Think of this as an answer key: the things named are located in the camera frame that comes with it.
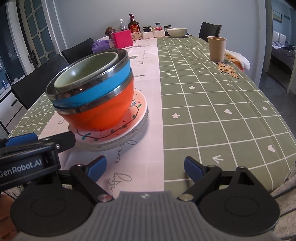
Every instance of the paper cup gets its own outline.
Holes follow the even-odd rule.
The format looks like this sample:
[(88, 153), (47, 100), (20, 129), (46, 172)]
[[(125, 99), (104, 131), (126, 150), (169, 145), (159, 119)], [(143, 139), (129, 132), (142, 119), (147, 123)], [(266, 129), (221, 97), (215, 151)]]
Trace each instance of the paper cup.
[(210, 59), (214, 62), (223, 62), (227, 39), (209, 36)]

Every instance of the spice jar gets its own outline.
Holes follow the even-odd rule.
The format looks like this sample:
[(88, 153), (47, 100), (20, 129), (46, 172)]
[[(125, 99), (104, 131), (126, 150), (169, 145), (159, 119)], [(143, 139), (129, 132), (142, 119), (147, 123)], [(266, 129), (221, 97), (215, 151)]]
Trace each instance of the spice jar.
[(146, 32), (151, 32), (151, 26), (144, 27), (144, 28), (143, 28), (143, 32), (144, 32), (144, 33), (146, 33)]
[(162, 30), (160, 23), (155, 23), (155, 31)]
[(172, 28), (172, 26), (171, 26), (171, 25), (164, 25), (163, 27), (164, 27), (164, 29), (165, 29), (165, 35), (166, 35), (166, 36), (169, 36), (169, 34), (168, 34), (168, 29), (169, 29), (169, 28)]

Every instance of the figurine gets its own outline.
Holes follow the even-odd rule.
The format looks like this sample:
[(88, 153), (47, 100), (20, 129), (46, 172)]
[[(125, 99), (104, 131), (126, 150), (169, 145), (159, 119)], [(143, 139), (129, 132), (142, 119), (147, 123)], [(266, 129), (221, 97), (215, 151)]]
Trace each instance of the figurine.
[(115, 33), (115, 32), (116, 32), (116, 30), (114, 28), (108, 27), (108, 28), (106, 28), (105, 36), (109, 36), (110, 34)]

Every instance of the picture frame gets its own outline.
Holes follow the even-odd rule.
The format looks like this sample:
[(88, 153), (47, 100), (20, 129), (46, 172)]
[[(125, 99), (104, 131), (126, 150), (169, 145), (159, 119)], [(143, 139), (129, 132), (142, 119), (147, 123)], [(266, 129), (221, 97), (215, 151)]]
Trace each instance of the picture frame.
[(279, 23), (283, 23), (282, 15), (274, 10), (272, 10), (272, 19)]

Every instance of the blue bowl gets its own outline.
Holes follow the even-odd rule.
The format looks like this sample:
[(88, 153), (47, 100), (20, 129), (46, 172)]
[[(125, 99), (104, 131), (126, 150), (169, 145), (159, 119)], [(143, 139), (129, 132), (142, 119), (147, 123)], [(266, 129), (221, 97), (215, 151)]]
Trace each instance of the blue bowl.
[(117, 88), (130, 74), (130, 61), (126, 50), (115, 49), (119, 55), (118, 61), (103, 73), (91, 76), (90, 80), (74, 89), (59, 93), (54, 88), (55, 80), (65, 71), (75, 71), (75, 64), (93, 55), (83, 58), (62, 70), (46, 88), (46, 94), (53, 105), (60, 109), (69, 109), (90, 103)]

